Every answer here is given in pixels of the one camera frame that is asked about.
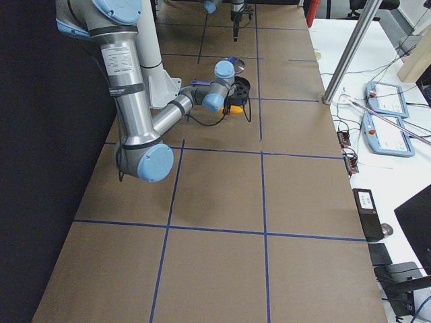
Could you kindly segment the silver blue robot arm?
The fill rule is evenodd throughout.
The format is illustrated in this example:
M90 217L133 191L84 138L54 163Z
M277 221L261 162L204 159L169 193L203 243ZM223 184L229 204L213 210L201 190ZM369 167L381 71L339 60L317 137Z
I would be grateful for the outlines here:
M208 14L213 14L219 5L223 3L222 0L204 0L202 6ZM238 41L238 33L240 23L242 21L243 13L246 9L246 1L231 0L230 1L230 20L232 22L233 41Z
M119 115L116 164L147 182L163 180L174 155L162 136L194 106L218 112L234 93L234 65L215 65L209 86L182 87L163 67L149 1L56 1L59 31L100 46Z

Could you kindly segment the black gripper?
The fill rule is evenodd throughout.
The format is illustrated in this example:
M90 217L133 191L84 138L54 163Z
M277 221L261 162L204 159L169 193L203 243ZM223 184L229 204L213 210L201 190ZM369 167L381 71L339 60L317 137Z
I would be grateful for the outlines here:
M235 101L236 101L235 95L228 96L225 99L225 102L224 102L225 105L223 107L223 114L230 114L230 106L235 105Z
M239 23L242 21L244 3L231 3L230 19L233 25L233 41L238 42Z

